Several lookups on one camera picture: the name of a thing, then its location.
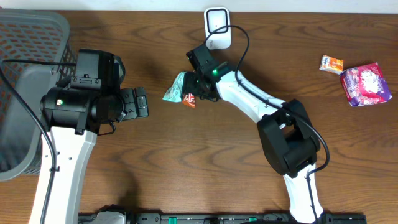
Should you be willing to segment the brown orange chocolate bar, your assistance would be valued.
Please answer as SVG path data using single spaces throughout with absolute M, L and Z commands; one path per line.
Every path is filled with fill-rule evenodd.
M 182 103 L 191 108 L 196 107 L 196 98 L 193 94 L 189 93 L 183 96 Z

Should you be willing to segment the mint green wipes pack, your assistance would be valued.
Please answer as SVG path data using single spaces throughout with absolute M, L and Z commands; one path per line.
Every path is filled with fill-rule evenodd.
M 180 103 L 182 101 L 183 96 L 183 82 L 185 78 L 186 72 L 180 72 L 175 78 L 172 86 L 165 92 L 163 96 L 163 100 L 169 101 L 172 103 Z

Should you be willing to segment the small orange snack pack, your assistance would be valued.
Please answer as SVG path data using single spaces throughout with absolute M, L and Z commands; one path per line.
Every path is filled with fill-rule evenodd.
M 344 60 L 323 55 L 320 63 L 320 70 L 340 75 L 343 71 Z

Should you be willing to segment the purple pantyliner pack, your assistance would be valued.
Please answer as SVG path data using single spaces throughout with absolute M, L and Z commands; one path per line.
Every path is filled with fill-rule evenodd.
M 349 68 L 340 74 L 340 81 L 352 107 L 385 103 L 392 98 L 378 63 Z

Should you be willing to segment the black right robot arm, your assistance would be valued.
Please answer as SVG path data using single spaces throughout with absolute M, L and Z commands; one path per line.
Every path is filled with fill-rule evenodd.
M 290 214 L 299 223 L 320 222 L 323 208 L 314 177 L 323 141 L 301 102 L 275 98 L 227 65 L 204 75 L 186 72 L 182 91 L 213 101 L 222 99 L 250 117 L 256 123 L 269 165 L 284 178 Z

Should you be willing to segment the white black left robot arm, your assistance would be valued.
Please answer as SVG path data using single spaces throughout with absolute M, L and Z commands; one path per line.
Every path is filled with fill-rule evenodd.
M 77 223 L 90 154 L 102 124 L 149 115 L 143 87 L 101 95 L 95 90 L 55 87 L 40 107 L 51 145 L 43 145 L 41 171 L 30 223 Z

